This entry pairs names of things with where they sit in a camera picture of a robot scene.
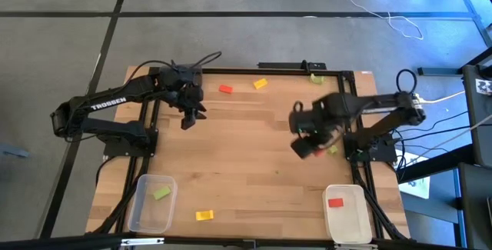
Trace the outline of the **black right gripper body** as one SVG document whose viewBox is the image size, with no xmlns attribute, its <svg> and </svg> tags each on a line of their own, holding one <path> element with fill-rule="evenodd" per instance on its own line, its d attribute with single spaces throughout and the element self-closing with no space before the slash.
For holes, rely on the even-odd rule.
<svg viewBox="0 0 492 250">
<path fill-rule="evenodd" d="M 301 158 L 306 159 L 318 149 L 327 151 L 341 137 L 341 128 L 322 130 L 299 130 L 298 137 L 291 143 L 291 149 Z"/>
</svg>

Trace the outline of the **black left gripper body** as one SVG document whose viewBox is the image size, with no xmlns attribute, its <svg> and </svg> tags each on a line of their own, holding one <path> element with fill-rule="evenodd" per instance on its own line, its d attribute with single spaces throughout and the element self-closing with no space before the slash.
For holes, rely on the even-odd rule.
<svg viewBox="0 0 492 250">
<path fill-rule="evenodd" d="M 170 107 L 177 108 L 180 112 L 194 108 L 199 112 L 204 111 L 202 101 L 204 98 L 203 89 L 200 85 L 194 83 L 177 83 L 168 86 L 172 94 L 168 102 Z"/>
</svg>

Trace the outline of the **black mounting bar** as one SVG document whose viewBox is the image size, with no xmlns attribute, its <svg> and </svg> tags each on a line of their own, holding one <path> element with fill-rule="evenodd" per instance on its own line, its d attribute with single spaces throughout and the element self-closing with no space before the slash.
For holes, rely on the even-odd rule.
<svg viewBox="0 0 492 250">
<path fill-rule="evenodd" d="M 321 62 L 308 62 L 310 70 L 326 70 L 327 66 L 325 63 Z M 257 64 L 258 68 L 263 69 L 294 69 L 294 70 L 304 70 L 301 69 L 301 62 L 259 62 Z"/>
</svg>

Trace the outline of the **white plastic bin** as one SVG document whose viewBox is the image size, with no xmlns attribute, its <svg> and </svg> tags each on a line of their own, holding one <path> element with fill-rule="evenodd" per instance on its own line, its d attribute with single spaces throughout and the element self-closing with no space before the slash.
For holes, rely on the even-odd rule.
<svg viewBox="0 0 492 250">
<path fill-rule="evenodd" d="M 344 206 L 329 208 L 329 198 L 343 198 Z M 327 234 L 338 244 L 368 244 L 373 238 L 371 223 L 359 185 L 329 185 L 322 194 Z"/>
</svg>

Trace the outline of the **clear plastic container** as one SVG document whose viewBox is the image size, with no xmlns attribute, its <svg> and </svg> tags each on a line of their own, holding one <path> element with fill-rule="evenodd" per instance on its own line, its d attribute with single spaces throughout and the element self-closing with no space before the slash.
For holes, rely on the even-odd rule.
<svg viewBox="0 0 492 250">
<path fill-rule="evenodd" d="M 172 193 L 156 201 L 153 193 L 169 186 Z M 128 216 L 128 229 L 132 232 L 163 234 L 170 227 L 175 211 L 178 186 L 167 175 L 142 175 L 138 179 L 134 200 Z"/>
</svg>

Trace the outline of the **white paper sheet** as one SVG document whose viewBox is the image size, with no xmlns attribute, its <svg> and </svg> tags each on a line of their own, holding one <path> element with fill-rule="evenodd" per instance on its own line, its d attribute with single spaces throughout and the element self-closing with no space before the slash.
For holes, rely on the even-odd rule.
<svg viewBox="0 0 492 250">
<path fill-rule="evenodd" d="M 414 165 L 418 162 L 427 161 L 426 157 L 420 157 L 412 153 L 404 154 L 406 165 Z M 425 177 L 398 185 L 400 192 L 416 196 L 422 199 L 429 199 L 431 178 Z"/>
</svg>

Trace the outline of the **dark grey table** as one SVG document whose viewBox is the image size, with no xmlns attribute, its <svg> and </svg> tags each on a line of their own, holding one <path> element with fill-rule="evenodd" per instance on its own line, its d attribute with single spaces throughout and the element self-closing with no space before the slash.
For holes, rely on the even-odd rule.
<svg viewBox="0 0 492 250">
<path fill-rule="evenodd" d="M 492 250 L 492 168 L 460 163 L 458 172 L 467 247 Z"/>
<path fill-rule="evenodd" d="M 470 126 L 481 123 L 470 131 L 475 163 L 492 168 L 492 95 L 476 93 L 475 79 L 487 80 L 477 66 L 465 65 L 462 72 Z"/>
</svg>

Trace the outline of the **grey floor object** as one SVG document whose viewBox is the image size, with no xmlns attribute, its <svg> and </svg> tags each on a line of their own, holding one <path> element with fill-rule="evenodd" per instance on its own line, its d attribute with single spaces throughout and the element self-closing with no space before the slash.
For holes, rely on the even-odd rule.
<svg viewBox="0 0 492 250">
<path fill-rule="evenodd" d="M 26 150 L 5 143 L 0 143 L 0 153 L 3 155 L 13 155 L 19 158 L 27 158 L 30 156 L 30 153 Z"/>
</svg>

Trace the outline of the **fiducial marker tag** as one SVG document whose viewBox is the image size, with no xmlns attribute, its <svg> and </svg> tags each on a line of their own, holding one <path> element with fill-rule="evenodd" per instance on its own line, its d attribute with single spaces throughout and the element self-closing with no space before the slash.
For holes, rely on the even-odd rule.
<svg viewBox="0 0 492 250">
<path fill-rule="evenodd" d="M 492 95 L 492 81 L 476 78 L 475 89 L 476 89 L 476 93 L 482 95 Z"/>
</svg>

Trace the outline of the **black table frame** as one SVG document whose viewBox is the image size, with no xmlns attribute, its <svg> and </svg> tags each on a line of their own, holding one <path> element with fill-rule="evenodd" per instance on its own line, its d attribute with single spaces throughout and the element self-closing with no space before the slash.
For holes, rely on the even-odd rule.
<svg viewBox="0 0 492 250">
<path fill-rule="evenodd" d="M 266 78 L 256 89 L 253 83 Z M 219 92 L 220 85 L 233 88 Z M 161 105 L 145 110 L 158 130 L 148 173 L 167 175 L 178 186 L 171 227 L 165 236 L 327 240 L 322 194 L 329 185 L 349 185 L 351 168 L 338 152 L 300 159 L 291 149 L 288 115 L 297 101 L 310 105 L 330 92 L 376 92 L 370 72 L 337 72 L 323 85 L 301 71 L 210 68 L 204 72 L 206 119 L 187 131 L 181 115 Z M 197 221 L 195 212 L 214 211 Z"/>
</svg>

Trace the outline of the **silver bracket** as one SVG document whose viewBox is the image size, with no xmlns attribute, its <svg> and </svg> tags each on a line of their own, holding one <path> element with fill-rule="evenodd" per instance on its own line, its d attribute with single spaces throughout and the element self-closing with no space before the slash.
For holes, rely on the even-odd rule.
<svg viewBox="0 0 492 250">
<path fill-rule="evenodd" d="M 162 245 L 164 243 L 164 238 L 124 238 L 120 246 Z"/>
</svg>

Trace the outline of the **black overhead gantry frame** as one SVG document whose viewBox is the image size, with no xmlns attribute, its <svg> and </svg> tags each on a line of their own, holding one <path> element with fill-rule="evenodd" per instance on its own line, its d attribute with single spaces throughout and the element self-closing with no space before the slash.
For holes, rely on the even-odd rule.
<svg viewBox="0 0 492 250">
<path fill-rule="evenodd" d="M 333 240 L 296 240 L 296 239 L 266 239 L 266 238 L 188 238 L 176 236 L 147 236 L 132 232 L 116 234 L 93 234 L 57 237 L 36 238 L 29 240 L 0 242 L 0 250 L 102 250 L 121 247 L 124 238 L 164 238 L 162 245 L 220 245 L 223 247 L 235 246 L 243 249 L 256 250 L 260 247 L 302 247 L 324 248 L 326 250 L 481 250 L 473 248 L 459 248 L 445 245 L 432 245 L 416 242 L 411 239 L 388 240 L 375 238 L 368 244 L 349 245 L 338 244 Z"/>
</svg>

